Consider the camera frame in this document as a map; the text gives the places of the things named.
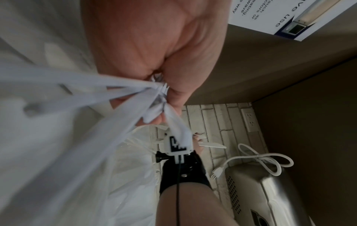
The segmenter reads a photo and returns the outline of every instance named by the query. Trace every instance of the outlet cover plate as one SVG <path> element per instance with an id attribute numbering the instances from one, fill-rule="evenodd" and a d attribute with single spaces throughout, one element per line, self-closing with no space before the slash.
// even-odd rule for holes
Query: outlet cover plate
<path id="1" fill-rule="evenodd" d="M 241 110 L 245 126 L 248 132 L 259 131 L 259 125 L 253 108 L 244 108 Z"/>

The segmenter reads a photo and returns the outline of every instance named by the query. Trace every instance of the palm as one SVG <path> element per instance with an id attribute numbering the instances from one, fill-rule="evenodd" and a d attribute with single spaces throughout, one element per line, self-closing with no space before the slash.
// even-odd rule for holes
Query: palm
<path id="1" fill-rule="evenodd" d="M 171 88 L 168 102 L 179 112 L 218 59 L 229 4 L 229 0 L 87 0 L 82 2 L 82 16 L 100 73 L 144 80 L 160 70 Z"/>

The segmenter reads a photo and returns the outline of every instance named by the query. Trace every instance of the perforated vent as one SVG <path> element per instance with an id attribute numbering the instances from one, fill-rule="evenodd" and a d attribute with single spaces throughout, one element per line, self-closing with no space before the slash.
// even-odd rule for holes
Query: perforated vent
<path id="1" fill-rule="evenodd" d="M 235 184 L 234 184 L 234 181 L 232 180 L 231 176 L 229 176 L 227 178 L 227 184 L 228 184 L 228 189 L 229 189 L 229 196 L 231 197 L 233 211 L 235 211 L 237 214 L 240 214 L 242 211 L 240 208 L 241 205 L 239 204 L 237 191 L 235 189 Z"/>

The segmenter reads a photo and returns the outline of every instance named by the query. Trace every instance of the white power cord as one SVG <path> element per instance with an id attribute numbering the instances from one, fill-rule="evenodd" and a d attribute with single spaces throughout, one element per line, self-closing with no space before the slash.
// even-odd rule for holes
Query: white power cord
<path id="1" fill-rule="evenodd" d="M 249 155 L 247 154 L 245 151 L 243 151 L 241 149 L 241 147 L 244 146 L 246 148 L 248 148 L 249 150 L 251 150 L 255 155 Z M 273 176 L 279 176 L 282 173 L 282 167 L 291 167 L 294 165 L 294 161 L 283 154 L 279 154 L 279 153 L 267 153 L 267 154 L 259 154 L 257 151 L 255 151 L 253 148 L 251 148 L 248 145 L 245 144 L 238 144 L 238 149 L 240 152 L 242 152 L 245 156 L 235 156 L 232 158 L 227 159 L 220 167 L 216 168 L 215 170 L 213 170 L 212 172 L 212 177 L 214 177 L 213 179 L 220 177 L 221 174 L 223 173 L 224 167 L 228 164 L 229 161 L 233 160 L 233 159 L 255 159 L 257 162 L 259 162 L 271 175 Z M 289 164 L 280 164 L 277 160 L 273 159 L 270 156 L 280 156 L 283 157 L 285 159 L 287 159 L 290 163 Z M 276 172 L 271 171 L 266 163 L 270 163 L 270 164 L 274 164 L 276 165 Z"/>

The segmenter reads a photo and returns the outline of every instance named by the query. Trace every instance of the white brick wall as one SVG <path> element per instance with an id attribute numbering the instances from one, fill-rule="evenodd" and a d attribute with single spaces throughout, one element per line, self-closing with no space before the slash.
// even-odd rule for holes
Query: white brick wall
<path id="1" fill-rule="evenodd" d="M 250 108 L 249 103 L 215 104 L 215 105 L 188 105 L 182 108 L 182 119 L 193 133 L 207 134 L 208 142 L 223 144 L 227 149 L 208 148 L 203 150 L 201 159 L 208 173 L 211 186 L 216 196 L 220 199 L 227 212 L 233 217 L 231 201 L 228 193 L 225 175 L 212 180 L 212 170 L 219 167 L 227 158 L 239 155 L 238 143 L 250 145 L 259 153 L 267 152 L 261 132 L 248 133 L 241 115 L 242 108 Z M 157 140 L 164 137 L 164 132 L 155 127 L 150 128 L 151 139 Z M 154 150 L 162 150 L 161 145 L 152 144 Z M 229 166 L 241 164 L 249 160 L 233 160 Z M 158 184 L 161 179 L 160 164 L 155 164 Z"/>

